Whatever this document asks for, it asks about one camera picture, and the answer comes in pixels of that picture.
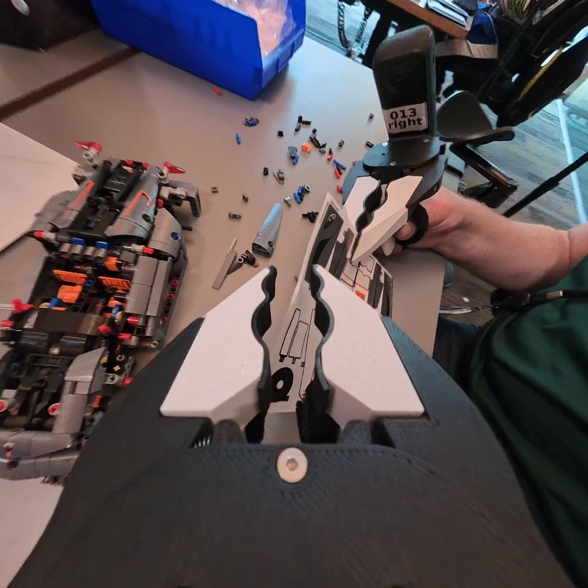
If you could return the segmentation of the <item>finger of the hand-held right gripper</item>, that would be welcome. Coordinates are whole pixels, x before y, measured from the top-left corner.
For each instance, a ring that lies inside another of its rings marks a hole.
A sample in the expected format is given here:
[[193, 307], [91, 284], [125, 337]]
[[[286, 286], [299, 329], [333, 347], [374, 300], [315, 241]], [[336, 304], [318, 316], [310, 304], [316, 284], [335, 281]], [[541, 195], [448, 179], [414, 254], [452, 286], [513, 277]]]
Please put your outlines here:
[[352, 231], [357, 231], [357, 220], [365, 212], [365, 200], [368, 200], [367, 226], [389, 218], [386, 189], [387, 183], [382, 185], [374, 178], [357, 178], [355, 180], [355, 184], [343, 205], [343, 215]]
[[365, 212], [357, 220], [357, 231], [353, 231], [354, 242], [350, 248], [350, 260], [360, 260], [365, 254], [371, 254], [378, 247], [393, 237], [396, 231], [408, 220], [410, 201], [421, 183], [421, 176], [408, 175], [387, 182], [387, 211], [389, 218], [377, 224], [367, 226], [368, 200], [365, 200]]

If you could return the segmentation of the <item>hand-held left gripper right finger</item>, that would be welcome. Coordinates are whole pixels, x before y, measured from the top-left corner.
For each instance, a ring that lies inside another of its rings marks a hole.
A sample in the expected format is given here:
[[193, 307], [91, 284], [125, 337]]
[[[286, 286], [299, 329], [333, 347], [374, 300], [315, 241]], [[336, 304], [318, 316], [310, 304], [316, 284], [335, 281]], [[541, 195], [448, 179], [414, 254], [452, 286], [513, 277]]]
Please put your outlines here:
[[401, 360], [388, 317], [313, 265], [313, 324], [319, 332], [313, 376], [296, 405], [302, 443], [334, 443], [351, 422], [424, 415], [423, 402]]

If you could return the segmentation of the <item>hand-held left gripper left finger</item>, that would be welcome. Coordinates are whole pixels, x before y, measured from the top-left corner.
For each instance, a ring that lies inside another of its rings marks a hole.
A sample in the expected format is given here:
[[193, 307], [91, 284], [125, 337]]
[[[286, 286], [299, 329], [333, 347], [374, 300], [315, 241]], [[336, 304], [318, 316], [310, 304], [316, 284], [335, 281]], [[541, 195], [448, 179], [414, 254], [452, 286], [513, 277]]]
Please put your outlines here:
[[271, 326], [277, 270], [260, 270], [202, 320], [160, 413], [235, 421], [261, 443], [273, 385], [263, 335]]

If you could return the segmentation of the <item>lego sticker sheet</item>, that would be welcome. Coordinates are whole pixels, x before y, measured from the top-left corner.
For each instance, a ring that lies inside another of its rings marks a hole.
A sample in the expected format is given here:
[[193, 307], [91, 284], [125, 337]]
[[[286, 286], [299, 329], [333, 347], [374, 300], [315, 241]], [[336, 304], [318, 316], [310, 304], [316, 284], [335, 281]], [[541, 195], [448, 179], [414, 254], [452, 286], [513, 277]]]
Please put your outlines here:
[[325, 268], [382, 316], [392, 315], [392, 276], [373, 254], [348, 260], [354, 236], [342, 204], [327, 194], [314, 222], [300, 270], [295, 274], [295, 290], [271, 353], [270, 413], [294, 412], [314, 375], [320, 332], [314, 323], [316, 302], [306, 276], [313, 265]]

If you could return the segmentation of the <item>grey lego car model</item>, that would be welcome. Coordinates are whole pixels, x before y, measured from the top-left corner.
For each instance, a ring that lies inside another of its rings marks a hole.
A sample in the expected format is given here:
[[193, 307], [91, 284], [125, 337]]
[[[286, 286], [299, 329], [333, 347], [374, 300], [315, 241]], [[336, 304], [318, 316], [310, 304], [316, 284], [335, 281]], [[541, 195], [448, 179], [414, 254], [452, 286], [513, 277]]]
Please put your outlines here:
[[64, 480], [113, 396], [131, 381], [136, 350], [158, 349], [187, 269], [174, 209], [201, 216], [186, 173], [130, 158], [86, 160], [75, 190], [52, 197], [28, 236], [45, 257], [27, 301], [1, 321], [1, 479]]

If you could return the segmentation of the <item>person's right forearm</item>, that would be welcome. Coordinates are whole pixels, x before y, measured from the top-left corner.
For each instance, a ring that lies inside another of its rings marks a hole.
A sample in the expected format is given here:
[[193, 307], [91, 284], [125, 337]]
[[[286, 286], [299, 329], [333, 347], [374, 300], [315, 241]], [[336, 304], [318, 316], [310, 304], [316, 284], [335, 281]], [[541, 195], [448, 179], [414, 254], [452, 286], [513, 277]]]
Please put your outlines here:
[[453, 255], [443, 257], [497, 288], [533, 292], [554, 286], [587, 256], [587, 224], [563, 231], [460, 199]]

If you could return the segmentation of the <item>scattered small lego parts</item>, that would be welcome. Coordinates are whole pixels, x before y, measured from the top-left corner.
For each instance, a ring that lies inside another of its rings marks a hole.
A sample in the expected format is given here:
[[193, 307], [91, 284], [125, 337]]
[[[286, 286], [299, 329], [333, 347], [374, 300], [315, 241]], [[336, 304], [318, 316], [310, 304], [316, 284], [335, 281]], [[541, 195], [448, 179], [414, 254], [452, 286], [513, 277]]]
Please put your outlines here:
[[[222, 95], [222, 92], [217, 88], [217, 87], [213, 87], [213, 90], [215, 91], [215, 93], [219, 96]], [[372, 121], [375, 117], [375, 113], [371, 112], [367, 118], [368, 121]], [[249, 118], [245, 118], [245, 126], [248, 128], [253, 128], [254, 126], [259, 124], [259, 119], [255, 118], [255, 117], [249, 117]], [[295, 131], [298, 132], [300, 130], [300, 125], [303, 126], [308, 126], [310, 127], [311, 122], [310, 121], [303, 121], [303, 117], [299, 116], [298, 117], [298, 121], [297, 121], [297, 126]], [[283, 130], [278, 130], [277, 135], [282, 138], [284, 136]], [[236, 135], [236, 140], [237, 143], [241, 143], [241, 138], [240, 135], [237, 134]], [[344, 145], [344, 140], [339, 141], [339, 143], [337, 144], [337, 148], [341, 149]], [[373, 143], [370, 143], [369, 141], [367, 141], [366, 147], [371, 147], [373, 146]], [[312, 133], [310, 134], [310, 136], [308, 137], [308, 141], [304, 142], [301, 144], [300, 149], [298, 150], [298, 147], [296, 146], [288, 146], [288, 157], [290, 158], [292, 165], [296, 165], [298, 163], [298, 160], [300, 159], [300, 153], [298, 151], [301, 151], [303, 153], [311, 153], [313, 148], [316, 148], [315, 151], [317, 153], [320, 153], [321, 155], [326, 154], [326, 146], [327, 143], [321, 143], [319, 141], [319, 139], [316, 136], [316, 129], [314, 129], [312, 131]], [[327, 162], [332, 162], [335, 166], [334, 171], [336, 172], [335, 175], [336, 177], [339, 179], [342, 175], [342, 173], [344, 172], [344, 170], [346, 169], [346, 167], [342, 164], [342, 163], [337, 163], [334, 159], [334, 151], [331, 147], [329, 147], [329, 153], [328, 156], [326, 158]], [[266, 166], [263, 168], [263, 176], [266, 177], [269, 174], [269, 168]], [[285, 175], [283, 170], [280, 168], [279, 170], [273, 171], [274, 177], [276, 178], [276, 180], [278, 181], [278, 183], [280, 183], [280, 185], [283, 185], [285, 182]], [[341, 186], [337, 186], [337, 190], [339, 193], [342, 192], [342, 187]], [[218, 193], [218, 188], [217, 187], [211, 187], [210, 191], [212, 194], [217, 194]], [[306, 194], [309, 194], [311, 191], [311, 188], [307, 185], [302, 185], [301, 187], [298, 187], [298, 190], [293, 194], [293, 198], [294, 201], [297, 202], [298, 204], [302, 204], [303, 202], [303, 198]], [[244, 202], [248, 202], [248, 196], [247, 195], [243, 195], [242, 196], [242, 200]], [[291, 208], [292, 205], [292, 198], [290, 196], [285, 197], [284, 202], [287, 204], [288, 207]], [[307, 220], [310, 221], [310, 223], [314, 223], [317, 216], [318, 216], [318, 212], [317, 211], [310, 211], [310, 212], [305, 212], [302, 214], [303, 218], [306, 218]], [[241, 216], [237, 213], [231, 213], [229, 212], [229, 218], [232, 219], [241, 219]]]

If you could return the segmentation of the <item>grey curved lego panel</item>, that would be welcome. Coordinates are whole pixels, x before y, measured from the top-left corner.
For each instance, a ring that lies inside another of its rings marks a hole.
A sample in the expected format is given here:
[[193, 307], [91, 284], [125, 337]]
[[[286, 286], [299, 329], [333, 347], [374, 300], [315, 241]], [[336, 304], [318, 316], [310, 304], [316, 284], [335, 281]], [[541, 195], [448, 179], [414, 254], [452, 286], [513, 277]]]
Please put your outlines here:
[[276, 238], [281, 226], [283, 208], [279, 203], [275, 203], [268, 216], [262, 223], [257, 237], [252, 242], [252, 253], [266, 258], [272, 257]]

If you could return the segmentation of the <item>grey lego wedge plate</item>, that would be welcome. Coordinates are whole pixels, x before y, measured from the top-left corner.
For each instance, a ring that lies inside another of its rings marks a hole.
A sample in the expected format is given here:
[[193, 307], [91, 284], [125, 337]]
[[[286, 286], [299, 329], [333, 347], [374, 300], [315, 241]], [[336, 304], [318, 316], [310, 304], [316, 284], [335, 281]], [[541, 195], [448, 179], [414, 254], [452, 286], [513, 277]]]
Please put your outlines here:
[[220, 290], [220, 288], [222, 287], [222, 285], [224, 283], [226, 276], [229, 273], [229, 269], [231, 268], [232, 264], [237, 259], [238, 253], [236, 251], [236, 243], [237, 243], [237, 238], [234, 238], [231, 243], [231, 247], [229, 248], [229, 250], [224, 258], [224, 261], [222, 263], [222, 266], [217, 274], [217, 277], [215, 278], [215, 280], [212, 284], [212, 288], [215, 290]]

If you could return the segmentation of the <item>person's right hand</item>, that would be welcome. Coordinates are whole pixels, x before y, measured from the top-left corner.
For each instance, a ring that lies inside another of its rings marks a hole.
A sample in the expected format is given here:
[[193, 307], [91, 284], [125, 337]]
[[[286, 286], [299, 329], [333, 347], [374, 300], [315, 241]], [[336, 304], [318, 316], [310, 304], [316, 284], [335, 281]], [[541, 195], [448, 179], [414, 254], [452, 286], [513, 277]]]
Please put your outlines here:
[[428, 230], [413, 247], [430, 249], [449, 259], [455, 246], [454, 230], [462, 220], [460, 196], [446, 187], [440, 187], [436, 194], [423, 201], [427, 211]]

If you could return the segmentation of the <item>black office chair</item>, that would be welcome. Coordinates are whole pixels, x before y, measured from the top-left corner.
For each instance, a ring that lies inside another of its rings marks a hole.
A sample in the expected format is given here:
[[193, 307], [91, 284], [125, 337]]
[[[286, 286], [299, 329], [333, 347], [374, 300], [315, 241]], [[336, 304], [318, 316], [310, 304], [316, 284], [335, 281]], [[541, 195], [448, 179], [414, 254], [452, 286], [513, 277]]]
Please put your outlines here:
[[467, 91], [454, 92], [437, 111], [437, 131], [449, 150], [485, 180], [462, 194], [496, 209], [517, 190], [518, 183], [476, 151], [484, 145], [510, 142], [511, 127], [495, 128], [476, 96]]

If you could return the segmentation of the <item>black rod with metal band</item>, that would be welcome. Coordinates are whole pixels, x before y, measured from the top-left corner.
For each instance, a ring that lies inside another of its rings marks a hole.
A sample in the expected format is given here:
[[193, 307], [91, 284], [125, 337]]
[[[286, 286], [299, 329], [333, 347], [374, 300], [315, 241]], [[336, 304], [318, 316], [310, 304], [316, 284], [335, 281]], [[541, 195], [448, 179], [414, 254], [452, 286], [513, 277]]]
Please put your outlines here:
[[534, 293], [496, 289], [490, 295], [490, 310], [493, 316], [497, 316], [502, 312], [521, 312], [558, 300], [586, 298], [587, 288]]

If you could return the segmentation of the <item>person's dark clothing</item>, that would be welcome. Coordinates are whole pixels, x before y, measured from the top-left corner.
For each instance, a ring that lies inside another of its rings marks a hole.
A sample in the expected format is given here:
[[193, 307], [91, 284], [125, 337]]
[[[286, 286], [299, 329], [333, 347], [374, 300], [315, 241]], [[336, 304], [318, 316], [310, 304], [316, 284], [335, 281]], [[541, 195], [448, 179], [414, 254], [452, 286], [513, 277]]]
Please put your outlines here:
[[587, 297], [439, 316], [433, 359], [503, 445], [529, 510], [577, 587], [587, 587]]

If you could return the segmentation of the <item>blue plastic bin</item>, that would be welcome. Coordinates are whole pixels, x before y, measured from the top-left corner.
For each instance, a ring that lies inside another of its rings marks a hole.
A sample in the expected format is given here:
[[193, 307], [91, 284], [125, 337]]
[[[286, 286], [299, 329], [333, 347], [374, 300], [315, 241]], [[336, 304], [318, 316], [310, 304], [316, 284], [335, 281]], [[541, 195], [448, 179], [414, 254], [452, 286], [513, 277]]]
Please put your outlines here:
[[232, 2], [92, 1], [104, 33], [247, 99], [255, 99], [301, 47], [305, 1], [278, 1], [285, 21], [277, 45], [262, 48], [262, 29]]

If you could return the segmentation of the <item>white desk lamp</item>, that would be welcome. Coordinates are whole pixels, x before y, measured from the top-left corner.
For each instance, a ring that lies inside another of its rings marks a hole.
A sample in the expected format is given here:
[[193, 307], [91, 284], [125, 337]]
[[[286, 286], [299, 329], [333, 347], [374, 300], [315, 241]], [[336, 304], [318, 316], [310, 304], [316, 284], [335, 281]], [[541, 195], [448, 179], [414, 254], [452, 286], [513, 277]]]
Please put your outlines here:
[[77, 163], [1, 124], [1, 250], [26, 233], [53, 195], [77, 187]]

